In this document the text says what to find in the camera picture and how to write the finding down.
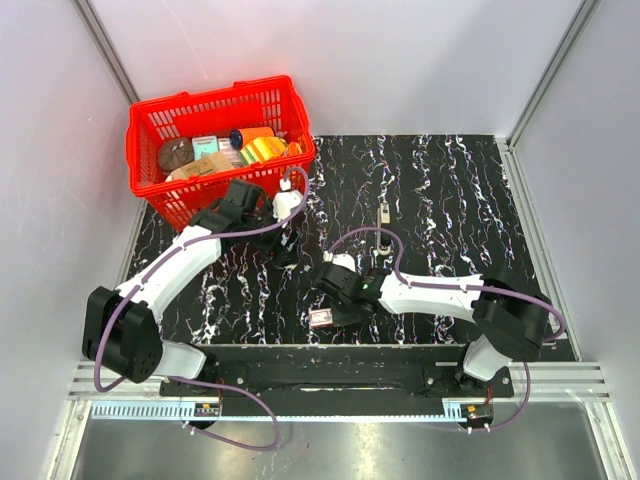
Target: brown package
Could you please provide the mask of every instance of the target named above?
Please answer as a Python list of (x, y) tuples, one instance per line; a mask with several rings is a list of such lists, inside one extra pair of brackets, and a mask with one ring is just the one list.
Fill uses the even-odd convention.
[(203, 176), (211, 173), (225, 172), (227, 170), (233, 170), (234, 166), (227, 159), (224, 153), (216, 152), (206, 157), (191, 162), (189, 165), (178, 168), (171, 172), (171, 178), (173, 180), (183, 180), (191, 176)]
[(187, 137), (174, 138), (164, 143), (158, 152), (158, 166), (164, 173), (173, 172), (193, 162), (193, 144)]

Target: red basket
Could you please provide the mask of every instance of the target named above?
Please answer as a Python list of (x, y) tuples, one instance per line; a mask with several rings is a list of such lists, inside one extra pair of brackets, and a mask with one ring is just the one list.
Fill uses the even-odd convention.
[[(302, 153), (253, 164), (228, 172), (165, 183), (158, 167), (158, 149), (176, 137), (218, 135), (228, 137), (234, 128), (268, 126), (286, 132), (288, 142), (298, 142)], [(127, 163), (129, 185), (134, 195), (149, 203), (178, 231), (192, 215), (223, 197), (233, 178), (264, 188), (270, 197), (279, 190), (287, 167), (307, 172), (315, 156), (307, 112), (287, 76), (253, 82), (236, 82), (231, 88), (139, 102), (129, 110)], [(304, 188), (299, 174), (291, 176), (295, 188)]]

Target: metal floor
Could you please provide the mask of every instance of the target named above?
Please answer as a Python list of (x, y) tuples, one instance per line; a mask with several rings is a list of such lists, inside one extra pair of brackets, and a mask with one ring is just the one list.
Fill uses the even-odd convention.
[[(497, 405), (500, 417), (515, 411)], [(157, 421), (90, 420), (77, 480), (162, 479), (604, 479), (579, 404), (534, 404), (513, 426), (471, 437), (446, 425), (285, 424), (273, 453), (240, 450)], [(219, 424), (216, 433), (268, 443), (268, 424)]]

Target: white wall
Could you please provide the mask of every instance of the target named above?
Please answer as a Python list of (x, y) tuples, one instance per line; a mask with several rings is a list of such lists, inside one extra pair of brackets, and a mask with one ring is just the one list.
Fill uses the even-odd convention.
[(316, 134), (507, 135), (580, 0), (93, 0), (138, 93), (289, 74)]
[(517, 145), (582, 351), (640, 466), (640, 3), (602, 2)]
[(127, 105), (68, 0), (0, 17), (0, 477), (43, 471), (87, 295), (114, 285), (138, 200)]

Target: black marble table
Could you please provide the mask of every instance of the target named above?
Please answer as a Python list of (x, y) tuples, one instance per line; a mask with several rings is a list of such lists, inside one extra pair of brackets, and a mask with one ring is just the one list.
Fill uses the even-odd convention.
[[(196, 344), (432, 344), (465, 342), (473, 326), (424, 314), (374, 315), (366, 324), (309, 329), (309, 311), (328, 306), (312, 281), (340, 235), (373, 226), (381, 201), (406, 239), (401, 269), (462, 276), (507, 265), (535, 281), (516, 208), (492, 136), (317, 137), (311, 193), (297, 265), (277, 269), (251, 245), (237, 246), (199, 274), (162, 320), (164, 338)], [(147, 208), (129, 274), (164, 251), (176, 232)], [(345, 242), (361, 271), (375, 236)]]

